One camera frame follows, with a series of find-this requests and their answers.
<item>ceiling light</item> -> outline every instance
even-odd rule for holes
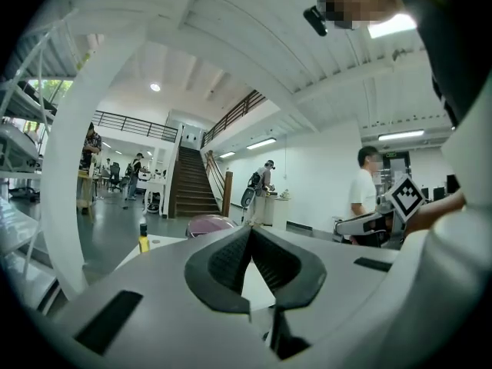
[[[233,151],[230,151],[229,153],[226,153],[225,155],[222,155],[222,156],[219,156],[220,158],[226,158],[226,157],[229,157],[229,156],[232,156],[232,155],[235,155],[235,153]]]
[[[378,38],[383,37],[384,35],[411,30],[416,27],[417,24],[409,15],[396,14],[389,21],[369,25],[367,29],[369,30],[371,38]]]
[[[156,83],[151,83],[151,89],[153,91],[161,91],[161,86],[159,86],[158,84]]]
[[[258,142],[257,144],[254,144],[254,145],[251,145],[251,146],[247,146],[246,149],[249,149],[249,150],[256,149],[256,148],[259,148],[260,146],[265,146],[265,145],[273,144],[276,141],[277,140],[275,138],[270,138],[270,139],[267,139],[266,141]]]
[[[397,132],[394,134],[384,134],[379,136],[380,141],[388,141],[390,139],[400,139],[400,138],[410,138],[410,137],[419,137],[424,133],[424,130],[415,130],[415,131],[406,131],[406,132]]]

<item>staircase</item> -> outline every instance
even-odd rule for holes
[[[200,151],[179,148],[180,170],[176,196],[176,216],[220,214],[208,182]]]

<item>computer monitor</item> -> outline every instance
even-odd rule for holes
[[[458,183],[458,180],[456,179],[456,175],[448,175],[447,176],[447,193],[448,194],[453,194],[458,189],[460,188],[460,184]]]
[[[434,201],[442,200],[445,196],[444,188],[435,188],[434,189]]]

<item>yellow bottle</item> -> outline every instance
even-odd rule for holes
[[[140,252],[145,253],[151,250],[151,244],[147,238],[147,224],[140,224],[140,237],[138,238],[138,246],[140,247]]]

